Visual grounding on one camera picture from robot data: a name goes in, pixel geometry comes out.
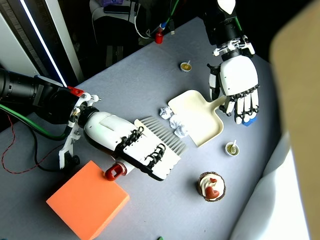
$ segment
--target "orange foam cube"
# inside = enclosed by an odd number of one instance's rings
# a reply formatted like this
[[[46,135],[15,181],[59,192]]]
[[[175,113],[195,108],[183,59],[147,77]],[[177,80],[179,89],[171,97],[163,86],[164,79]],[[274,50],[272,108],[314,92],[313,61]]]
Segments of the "orange foam cube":
[[[46,202],[82,240],[96,238],[129,201],[129,195],[88,162]]]

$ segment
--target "light strip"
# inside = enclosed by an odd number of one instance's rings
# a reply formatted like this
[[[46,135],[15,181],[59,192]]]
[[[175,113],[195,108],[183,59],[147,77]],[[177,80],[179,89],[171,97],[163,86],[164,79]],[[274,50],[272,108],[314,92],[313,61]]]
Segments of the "light strip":
[[[42,36],[41,36],[41,34],[40,34],[39,30],[38,30],[38,27],[37,27],[33,17],[30,14],[30,11],[29,11],[26,3],[25,3],[25,0],[20,0],[20,2],[22,4],[22,6],[24,8],[24,11],[25,11],[26,15],[28,16],[28,18],[29,18],[29,20],[30,20],[30,22],[31,22],[31,24],[33,26],[33,29],[35,30],[35,33],[37,34],[37,36],[38,36],[38,38],[39,38],[39,40],[40,40],[40,42],[41,42],[46,54],[48,55],[48,57],[49,57],[52,65],[53,65],[54,69],[56,70],[56,72],[57,72],[57,74],[59,76],[59,78],[61,79],[61,82],[62,82],[63,86],[67,87],[67,84],[66,84],[64,78],[62,77],[62,75],[61,75],[61,73],[60,73],[60,71],[59,71],[54,59],[52,58],[52,56],[51,56],[51,54],[49,52],[49,49],[47,48],[47,45],[46,45],[44,39],[42,38]]]

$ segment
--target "green object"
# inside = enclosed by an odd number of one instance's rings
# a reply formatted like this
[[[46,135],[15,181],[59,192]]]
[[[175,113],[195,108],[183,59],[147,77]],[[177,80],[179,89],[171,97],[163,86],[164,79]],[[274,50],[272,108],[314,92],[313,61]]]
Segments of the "green object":
[[[173,6],[173,8],[172,8],[172,11],[171,11],[171,13],[170,13],[170,16],[172,16],[172,15],[175,13],[175,10],[176,10],[176,7],[177,7],[178,3],[179,3],[179,0],[176,0],[174,6]],[[167,24],[167,23],[169,22],[170,16],[169,16],[168,19],[165,21],[165,24]]]
[[[20,113],[0,104],[0,109],[4,110],[5,112],[15,116],[17,119],[21,120],[22,122],[24,122],[25,124],[27,124],[28,126],[38,130],[40,133],[42,133],[45,136],[48,136],[49,138],[53,139],[53,140],[63,140],[66,138],[66,134],[63,133],[60,136],[55,136],[52,135],[51,133],[49,133],[47,130],[45,130],[44,128],[42,128],[41,126],[39,126],[38,124],[36,124],[35,122],[31,121],[29,118],[21,115]]]
[[[235,23],[238,26],[238,28],[240,29],[240,31],[242,32],[242,27],[240,26],[240,23],[239,23],[239,20],[238,20],[237,16],[235,17]]]

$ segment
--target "small bowl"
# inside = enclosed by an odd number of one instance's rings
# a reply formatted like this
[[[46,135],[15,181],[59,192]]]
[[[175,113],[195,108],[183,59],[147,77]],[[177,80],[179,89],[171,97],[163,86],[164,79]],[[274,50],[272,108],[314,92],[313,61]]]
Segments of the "small bowl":
[[[180,64],[180,69],[181,69],[182,72],[187,73],[187,72],[191,71],[192,66],[191,66],[190,63],[183,62],[183,63]]]
[[[239,146],[237,144],[235,144],[235,154],[232,154],[230,152],[230,148],[232,147],[234,143],[233,142],[228,142],[225,147],[224,147],[224,151],[227,155],[231,156],[231,157],[235,157],[235,156],[238,156],[239,153],[240,153],[240,149],[239,149]]]

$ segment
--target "white frosting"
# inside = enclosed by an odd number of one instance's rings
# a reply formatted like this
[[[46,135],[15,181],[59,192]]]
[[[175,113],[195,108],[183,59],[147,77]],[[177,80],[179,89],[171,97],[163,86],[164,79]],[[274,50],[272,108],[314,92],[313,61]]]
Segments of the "white frosting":
[[[216,182],[211,182],[210,179],[216,179]],[[224,180],[215,174],[207,174],[206,176],[204,176],[201,181],[200,181],[200,188],[202,190],[202,195],[204,197],[206,197],[206,188],[207,187],[212,187],[213,190],[218,191],[219,192],[219,196],[217,196],[216,198],[212,198],[210,200],[215,200],[217,198],[220,198],[222,194],[224,194],[224,190],[225,190],[225,182]]]

